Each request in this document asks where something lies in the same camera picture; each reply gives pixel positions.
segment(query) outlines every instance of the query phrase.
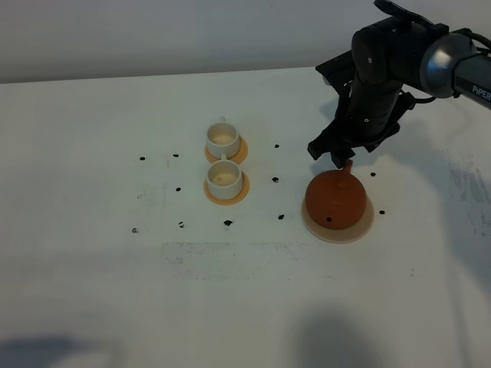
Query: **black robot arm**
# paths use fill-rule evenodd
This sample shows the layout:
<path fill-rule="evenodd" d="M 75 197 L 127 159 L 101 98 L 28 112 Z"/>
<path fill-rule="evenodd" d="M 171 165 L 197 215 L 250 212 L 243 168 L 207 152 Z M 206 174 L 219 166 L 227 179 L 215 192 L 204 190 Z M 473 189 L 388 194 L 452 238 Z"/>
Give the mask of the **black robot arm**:
<path fill-rule="evenodd" d="M 464 94 L 491 108 L 491 61 L 472 40 L 488 48 L 490 41 L 466 28 L 449 33 L 446 25 L 387 0 L 375 5 L 393 16 L 356 32 L 351 51 L 316 67 L 339 102 L 334 120 L 308 151 L 314 159 L 330 152 L 338 168 L 354 156 L 353 148 L 371 152 L 397 133 L 397 121 L 416 104 Z M 417 99 L 401 90 L 403 84 L 433 97 Z"/>

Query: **white table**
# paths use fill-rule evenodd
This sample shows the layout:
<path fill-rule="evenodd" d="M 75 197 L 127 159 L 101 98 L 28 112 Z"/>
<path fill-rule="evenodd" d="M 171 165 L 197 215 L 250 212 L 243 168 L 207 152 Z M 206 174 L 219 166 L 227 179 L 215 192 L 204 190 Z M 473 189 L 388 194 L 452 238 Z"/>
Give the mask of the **white table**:
<path fill-rule="evenodd" d="M 313 68 L 0 86 L 0 366 L 489 366 L 491 112 L 420 105 L 358 150 L 375 223 L 332 245 L 299 209 L 336 104 Z M 220 116 L 249 145 L 230 207 Z"/>

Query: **robotic arm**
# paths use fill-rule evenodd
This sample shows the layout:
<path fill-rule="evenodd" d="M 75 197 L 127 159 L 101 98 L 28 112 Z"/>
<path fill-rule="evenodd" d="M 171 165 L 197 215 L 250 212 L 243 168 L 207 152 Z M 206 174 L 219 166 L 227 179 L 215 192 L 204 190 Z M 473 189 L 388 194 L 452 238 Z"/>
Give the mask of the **robotic arm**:
<path fill-rule="evenodd" d="M 354 34 L 351 51 L 316 67 L 339 94 L 334 120 L 308 144 L 313 159 L 330 152 L 341 168 L 352 148 L 375 150 L 400 129 L 416 104 L 436 98 L 468 98 L 491 109 L 491 41 L 464 28 L 449 33 L 388 0 L 375 5 L 390 18 Z M 476 48 L 473 40 L 487 49 Z M 417 99 L 403 84 L 433 96 Z"/>

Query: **white wall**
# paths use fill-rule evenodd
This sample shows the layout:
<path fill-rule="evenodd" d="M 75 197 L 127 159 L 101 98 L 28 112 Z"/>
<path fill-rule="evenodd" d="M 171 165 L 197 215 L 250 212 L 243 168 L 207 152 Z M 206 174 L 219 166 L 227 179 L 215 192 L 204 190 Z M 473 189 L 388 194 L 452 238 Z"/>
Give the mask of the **white wall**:
<path fill-rule="evenodd" d="M 399 0 L 491 36 L 489 0 Z M 0 82 L 316 65 L 384 18 L 371 0 L 3 0 Z"/>

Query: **white teacup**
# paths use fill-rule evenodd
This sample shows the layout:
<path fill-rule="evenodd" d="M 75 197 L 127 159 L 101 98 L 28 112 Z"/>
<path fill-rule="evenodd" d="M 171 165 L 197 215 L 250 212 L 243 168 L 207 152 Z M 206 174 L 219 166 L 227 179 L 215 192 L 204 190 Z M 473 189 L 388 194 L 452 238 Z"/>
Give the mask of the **white teacup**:
<path fill-rule="evenodd" d="M 239 165 L 226 159 L 225 153 L 222 159 L 212 163 L 206 175 L 206 184 L 209 193 L 217 199 L 232 199 L 242 191 L 242 171 Z"/>
<path fill-rule="evenodd" d="M 206 133 L 206 147 L 208 152 L 217 159 L 226 155 L 229 159 L 240 150 L 240 135 L 237 128 L 220 118 L 220 122 L 213 124 Z"/>

